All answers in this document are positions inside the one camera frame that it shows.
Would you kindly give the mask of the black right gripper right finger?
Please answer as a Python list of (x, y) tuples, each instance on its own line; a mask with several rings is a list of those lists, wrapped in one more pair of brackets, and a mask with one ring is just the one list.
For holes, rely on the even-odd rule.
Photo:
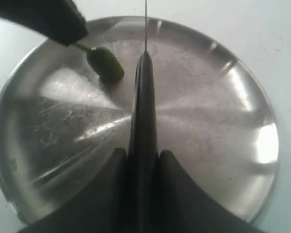
[(204, 192), (170, 150), (159, 158), (163, 233), (260, 233)]

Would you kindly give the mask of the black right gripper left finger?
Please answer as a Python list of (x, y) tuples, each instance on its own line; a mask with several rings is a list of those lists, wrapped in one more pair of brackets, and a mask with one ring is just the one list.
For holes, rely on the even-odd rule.
[(70, 201), (22, 233), (115, 233), (126, 181), (126, 152), (115, 148), (106, 164)]

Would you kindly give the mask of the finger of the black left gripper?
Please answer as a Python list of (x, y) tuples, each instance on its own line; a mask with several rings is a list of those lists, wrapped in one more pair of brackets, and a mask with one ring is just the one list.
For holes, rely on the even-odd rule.
[(86, 20), (72, 0), (0, 0), (0, 18), (64, 46), (88, 35)]

